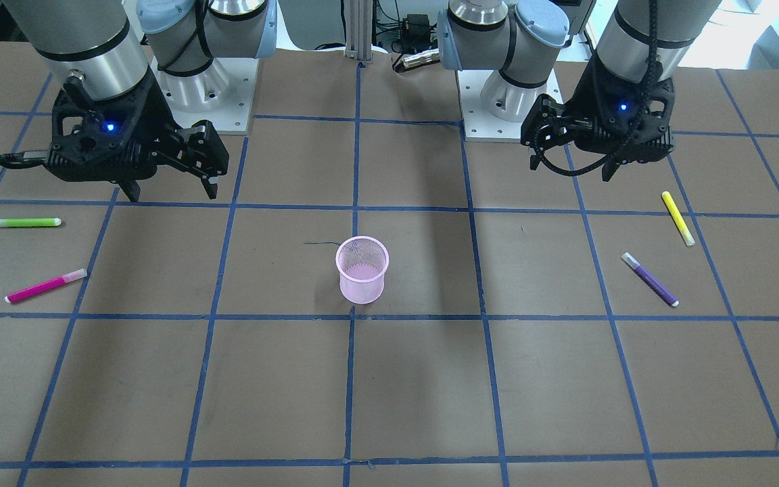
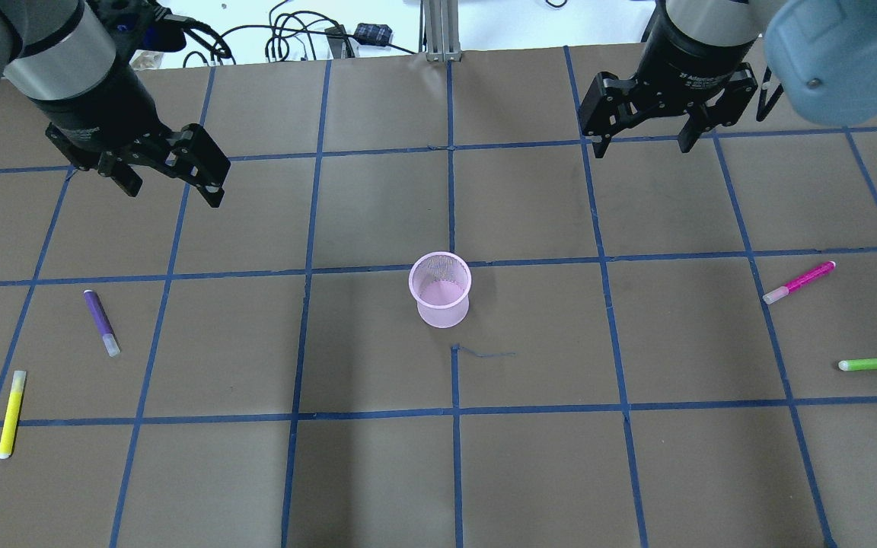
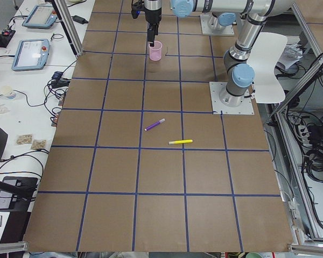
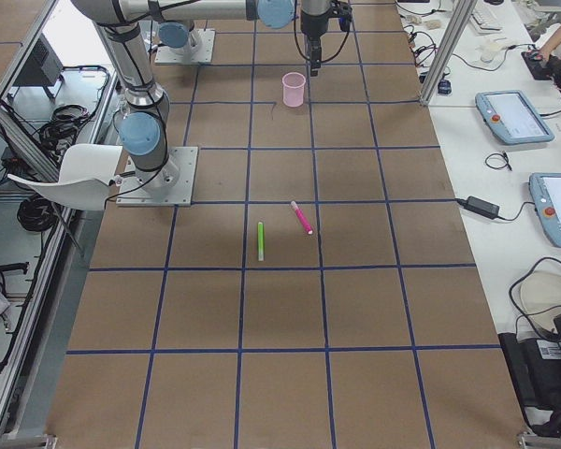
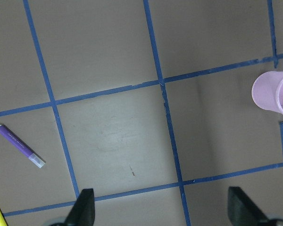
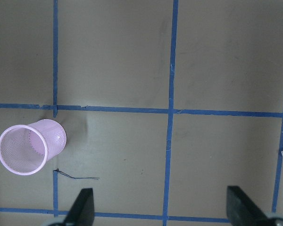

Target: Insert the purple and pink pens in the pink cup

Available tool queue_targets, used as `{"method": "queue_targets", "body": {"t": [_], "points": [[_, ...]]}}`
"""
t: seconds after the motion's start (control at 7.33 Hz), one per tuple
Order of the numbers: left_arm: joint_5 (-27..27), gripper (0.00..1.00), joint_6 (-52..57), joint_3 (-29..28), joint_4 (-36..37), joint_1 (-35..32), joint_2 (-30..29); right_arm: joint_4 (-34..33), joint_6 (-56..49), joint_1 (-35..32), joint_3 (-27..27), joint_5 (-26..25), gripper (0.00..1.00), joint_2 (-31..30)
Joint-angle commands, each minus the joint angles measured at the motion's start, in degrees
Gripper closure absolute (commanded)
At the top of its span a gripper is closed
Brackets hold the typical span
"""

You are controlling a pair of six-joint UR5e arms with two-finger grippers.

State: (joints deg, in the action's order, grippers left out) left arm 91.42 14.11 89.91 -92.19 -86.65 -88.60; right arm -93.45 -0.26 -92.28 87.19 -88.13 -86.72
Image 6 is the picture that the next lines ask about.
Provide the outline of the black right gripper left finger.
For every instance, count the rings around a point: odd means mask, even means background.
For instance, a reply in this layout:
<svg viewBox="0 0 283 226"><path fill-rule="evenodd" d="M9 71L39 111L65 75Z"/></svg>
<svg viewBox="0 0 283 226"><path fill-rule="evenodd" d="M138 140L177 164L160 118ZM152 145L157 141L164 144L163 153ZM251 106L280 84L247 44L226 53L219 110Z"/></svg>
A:
<svg viewBox="0 0 283 226"><path fill-rule="evenodd" d="M95 207L92 188L83 188L63 221L64 226L92 226Z"/></svg>

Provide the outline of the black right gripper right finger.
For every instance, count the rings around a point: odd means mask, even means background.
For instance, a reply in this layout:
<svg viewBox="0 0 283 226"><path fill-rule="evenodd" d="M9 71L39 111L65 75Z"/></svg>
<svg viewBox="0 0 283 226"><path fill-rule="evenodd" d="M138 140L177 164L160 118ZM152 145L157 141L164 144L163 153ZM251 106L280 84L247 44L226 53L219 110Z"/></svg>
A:
<svg viewBox="0 0 283 226"><path fill-rule="evenodd" d="M228 186L226 215L232 226L270 226L269 218L239 186Z"/></svg>

